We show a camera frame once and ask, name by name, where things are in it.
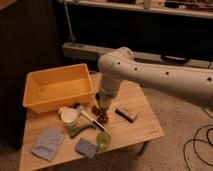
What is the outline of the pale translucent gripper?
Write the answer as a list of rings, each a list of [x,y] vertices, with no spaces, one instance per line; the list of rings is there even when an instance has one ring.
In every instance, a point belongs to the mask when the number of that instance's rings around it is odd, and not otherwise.
[[[98,92],[95,95],[97,104],[98,104],[98,108],[102,111],[102,112],[107,112],[110,104],[111,104],[111,98],[109,96],[107,96],[106,94],[100,93]]]

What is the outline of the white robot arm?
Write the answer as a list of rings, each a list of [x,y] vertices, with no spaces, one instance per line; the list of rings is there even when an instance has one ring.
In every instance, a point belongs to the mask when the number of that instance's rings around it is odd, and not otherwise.
[[[121,47],[98,60],[101,101],[115,98],[123,80],[133,81],[213,112],[213,69],[140,63]]]

